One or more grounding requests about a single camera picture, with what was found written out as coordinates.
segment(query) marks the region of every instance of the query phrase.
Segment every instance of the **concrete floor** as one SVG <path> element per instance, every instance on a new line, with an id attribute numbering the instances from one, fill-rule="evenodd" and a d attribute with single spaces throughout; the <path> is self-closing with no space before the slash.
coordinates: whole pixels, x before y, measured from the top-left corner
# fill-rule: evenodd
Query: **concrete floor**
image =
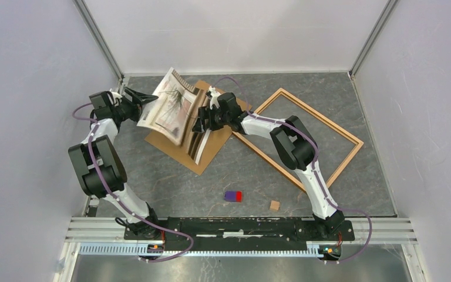
<path id="1" fill-rule="evenodd" d="M 196 83 L 199 79 L 214 83 L 220 77 L 186 76 L 186 79 L 190 83 Z M 372 216 L 396 214 L 364 114 L 346 73 L 234 77 L 243 86 L 253 109 L 277 89 L 284 88 L 364 141 L 364 146 L 329 190 L 342 207 L 360 208 Z M 130 78 L 129 87 L 151 94 L 161 79 Z M 229 81 L 222 81 L 218 87 L 242 98 L 236 86 Z M 299 116 L 321 149 L 319 162 L 322 174 L 327 179 L 350 152 L 353 144 L 283 99 L 276 100 L 262 114 L 272 118 Z M 144 141 L 148 133 L 148 129 L 137 127 L 133 122 L 125 122 L 115 140 L 115 148 L 127 170 L 128 184 L 141 199 L 148 201 L 160 217 L 312 214 L 306 194 L 233 136 L 205 172 L 197 176 Z M 274 146 L 267 140 L 253 138 L 251 141 L 269 155 L 275 155 Z M 243 202 L 225 202 L 225 190 L 241 190 Z M 269 210 L 271 200 L 281 203 L 279 211 Z M 108 202 L 101 201 L 97 216 L 113 217 L 121 216 L 121 213 Z"/>

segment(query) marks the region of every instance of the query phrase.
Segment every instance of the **brown backing board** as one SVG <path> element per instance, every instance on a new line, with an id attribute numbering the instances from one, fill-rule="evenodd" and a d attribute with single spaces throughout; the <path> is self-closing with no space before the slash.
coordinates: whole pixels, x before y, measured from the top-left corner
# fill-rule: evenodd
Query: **brown backing board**
<path id="1" fill-rule="evenodd" d="M 205 81 L 200 80 L 195 84 L 195 86 L 197 88 L 207 90 L 210 85 Z M 237 99 L 237 101 L 243 110 L 246 109 L 245 102 L 240 99 Z M 187 154 L 186 149 L 182 148 L 181 146 L 176 146 L 174 143 L 168 140 L 165 135 L 157 131 L 151 131 L 151 133 L 149 133 L 148 136 L 146 136 L 146 138 L 144 139 L 163 153 L 172 157 L 172 159 L 178 161 L 188 169 L 192 170 L 194 173 L 201 175 L 210 164 L 211 160 L 213 160 L 215 155 L 218 153 L 220 148 L 224 146 L 227 139 L 231 136 L 231 133 L 232 130 L 229 126 L 225 126 L 220 130 L 210 132 L 207 144 L 203 149 L 203 155 L 201 156 L 200 164 L 196 164 L 194 162 L 194 160 Z"/>
<path id="2" fill-rule="evenodd" d="M 332 120 L 328 119 L 321 113 L 317 112 L 315 109 L 304 103 L 302 100 L 298 99 L 288 91 L 284 90 L 283 88 L 279 88 L 272 96 L 270 96 L 262 105 L 260 105 L 254 113 L 260 114 L 263 110 L 265 110 L 269 105 L 276 100 L 278 97 L 283 96 L 296 104 L 297 106 L 301 107 L 303 110 L 308 112 L 309 114 L 313 115 L 316 119 L 320 120 L 325 125 L 329 126 L 331 129 L 348 139 L 350 142 L 352 142 L 355 146 L 350 151 L 350 153 L 346 156 L 346 158 L 341 162 L 338 166 L 338 168 L 333 172 L 331 177 L 326 181 L 326 185 L 328 188 L 333 184 L 333 182 L 336 180 L 336 178 L 339 176 L 339 174 L 344 170 L 344 168 L 348 165 L 348 163 L 352 160 L 352 158 L 357 154 L 357 152 L 360 150 L 362 145 L 364 145 L 364 142 L 355 137 L 353 134 L 349 133 L 345 129 L 341 128 L 341 126 L 334 123 Z M 294 177 L 291 173 L 286 171 L 282 166 L 280 166 L 276 161 L 272 160 L 267 154 L 262 152 L 257 146 L 255 146 L 253 143 L 251 143 L 248 139 L 246 139 L 243 135 L 233 132 L 233 134 L 240 139 L 246 146 L 248 146 L 250 149 L 252 149 L 259 157 L 264 159 L 266 162 L 268 162 L 270 165 L 272 165 L 277 171 L 279 171 L 281 174 L 283 174 L 289 181 L 291 181 L 293 184 L 295 184 L 298 188 L 301 190 L 304 190 L 303 184 Z"/>

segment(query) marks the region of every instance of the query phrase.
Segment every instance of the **cardboard sheet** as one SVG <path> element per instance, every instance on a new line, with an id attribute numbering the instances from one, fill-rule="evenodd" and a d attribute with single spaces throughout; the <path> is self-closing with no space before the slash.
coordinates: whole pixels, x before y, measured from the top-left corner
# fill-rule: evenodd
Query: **cardboard sheet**
<path id="1" fill-rule="evenodd" d="M 210 85 L 205 81 L 200 80 L 196 83 L 195 86 L 200 89 L 208 89 Z M 237 99 L 237 101 L 243 110 L 246 109 L 246 103 L 244 101 L 240 99 Z M 203 150 L 200 164 L 196 164 L 194 160 L 186 153 L 186 150 L 184 150 L 180 146 L 174 145 L 170 140 L 168 140 L 168 138 L 165 137 L 165 135 L 159 132 L 151 131 L 151 133 L 146 136 L 145 140 L 188 169 L 192 170 L 198 175 L 201 175 L 210 164 L 211 160 L 213 160 L 215 155 L 218 153 L 220 148 L 224 146 L 231 134 L 232 130 L 229 126 L 225 126 L 220 130 L 211 132 L 210 136 L 208 137 L 207 144 L 205 145 L 205 148 Z"/>

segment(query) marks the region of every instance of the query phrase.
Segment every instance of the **wall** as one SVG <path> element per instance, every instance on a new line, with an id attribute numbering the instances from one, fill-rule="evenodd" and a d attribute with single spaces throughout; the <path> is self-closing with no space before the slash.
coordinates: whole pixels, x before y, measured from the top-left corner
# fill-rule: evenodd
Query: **wall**
<path id="1" fill-rule="evenodd" d="M 124 73 L 347 71 L 386 0 L 86 0 Z"/>
<path id="2" fill-rule="evenodd" d="M 116 84 L 72 1 L 0 1 L 0 281 L 51 281 L 85 199 L 70 114 Z"/>
<path id="3" fill-rule="evenodd" d="M 356 86 L 433 281 L 451 281 L 451 1 L 400 1 Z"/>

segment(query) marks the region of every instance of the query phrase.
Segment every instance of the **picture frame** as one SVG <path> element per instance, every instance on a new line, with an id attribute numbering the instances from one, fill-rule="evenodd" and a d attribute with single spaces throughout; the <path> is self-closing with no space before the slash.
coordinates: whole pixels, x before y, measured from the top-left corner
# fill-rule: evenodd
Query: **picture frame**
<path id="1" fill-rule="evenodd" d="M 353 149 L 348 153 L 346 158 L 339 164 L 337 169 L 331 174 L 331 177 L 326 181 L 326 185 L 329 188 L 331 184 L 336 180 L 336 178 L 341 174 L 341 172 L 345 169 L 345 167 L 348 165 L 348 163 L 354 158 L 354 156 L 357 154 L 357 152 L 361 149 L 361 147 L 364 145 L 364 142 L 355 137 L 353 134 L 342 128 L 341 126 L 337 125 L 332 120 L 328 119 L 323 114 L 319 113 L 314 108 L 307 105 L 302 100 L 298 99 L 293 94 L 289 93 L 283 88 L 279 88 L 272 96 L 270 96 L 262 105 L 260 105 L 254 113 L 261 114 L 262 111 L 264 111 L 267 107 L 269 107 L 270 104 L 273 103 L 277 98 L 279 97 L 285 97 L 288 100 L 290 100 L 292 103 L 299 106 L 301 109 L 308 112 L 310 115 L 339 133 L 341 136 L 349 140 L 354 144 Z M 248 146 L 251 150 L 253 150 L 259 157 L 264 159 L 267 163 L 269 163 L 272 167 L 274 167 L 277 171 L 279 171 L 282 175 L 284 175 L 291 183 L 295 184 L 300 190 L 304 191 L 303 184 L 298 180 L 295 176 L 293 176 L 291 173 L 289 173 L 284 167 L 280 166 L 276 161 L 272 160 L 267 154 L 262 152 L 255 144 L 251 143 L 248 139 L 246 139 L 243 135 L 237 132 L 233 132 L 233 135 L 238 138 L 241 142 L 243 142 L 246 146 Z"/>

